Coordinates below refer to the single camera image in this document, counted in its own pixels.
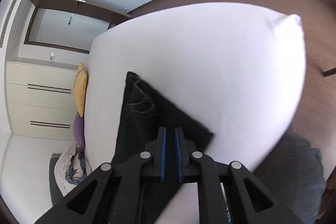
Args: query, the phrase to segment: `yellow pillow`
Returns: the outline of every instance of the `yellow pillow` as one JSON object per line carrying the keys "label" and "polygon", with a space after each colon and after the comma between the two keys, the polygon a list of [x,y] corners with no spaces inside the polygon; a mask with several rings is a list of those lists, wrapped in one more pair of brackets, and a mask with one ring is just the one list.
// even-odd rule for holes
{"label": "yellow pillow", "polygon": [[85,96],[87,85],[87,72],[85,65],[81,62],[78,66],[75,83],[73,85],[73,95],[75,97],[75,104],[77,111],[81,117],[84,115]]}

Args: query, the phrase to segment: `wooden floor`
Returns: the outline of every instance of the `wooden floor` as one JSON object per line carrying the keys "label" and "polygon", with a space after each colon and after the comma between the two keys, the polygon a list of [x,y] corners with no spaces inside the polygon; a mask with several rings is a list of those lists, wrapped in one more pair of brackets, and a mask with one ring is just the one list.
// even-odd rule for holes
{"label": "wooden floor", "polygon": [[334,0],[153,0],[131,11],[132,17],[176,6],[204,2],[249,3],[302,18],[307,71],[302,99],[293,119],[294,130],[322,151],[325,177],[336,164],[336,2]]}

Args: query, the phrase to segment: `purple pillow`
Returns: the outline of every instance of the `purple pillow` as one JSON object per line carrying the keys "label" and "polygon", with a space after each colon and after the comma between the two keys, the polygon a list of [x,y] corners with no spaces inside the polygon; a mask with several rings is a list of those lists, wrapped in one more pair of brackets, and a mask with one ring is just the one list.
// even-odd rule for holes
{"label": "purple pillow", "polygon": [[73,121],[73,134],[75,135],[76,151],[78,153],[84,151],[84,116],[81,117],[77,112],[75,120]]}

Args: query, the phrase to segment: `bed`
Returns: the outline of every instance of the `bed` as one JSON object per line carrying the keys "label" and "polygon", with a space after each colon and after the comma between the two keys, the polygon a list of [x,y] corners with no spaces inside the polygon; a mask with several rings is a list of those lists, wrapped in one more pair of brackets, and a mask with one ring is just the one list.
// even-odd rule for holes
{"label": "bed", "polygon": [[[255,170],[300,100],[300,17],[248,4],[204,3],[147,14],[98,36],[85,104],[85,154],[93,170],[114,156],[127,71],[216,134],[206,151],[215,161],[239,160]],[[189,184],[158,222],[191,223],[197,214],[197,186]]]}

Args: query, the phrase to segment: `white floor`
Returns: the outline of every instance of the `white floor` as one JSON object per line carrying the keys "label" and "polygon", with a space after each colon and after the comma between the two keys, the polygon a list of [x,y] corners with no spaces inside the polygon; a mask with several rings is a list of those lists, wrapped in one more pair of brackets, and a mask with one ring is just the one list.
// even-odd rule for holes
{"label": "white floor", "polygon": [[52,207],[49,160],[52,153],[62,153],[71,143],[13,135],[3,166],[1,195],[20,224],[33,224]]}

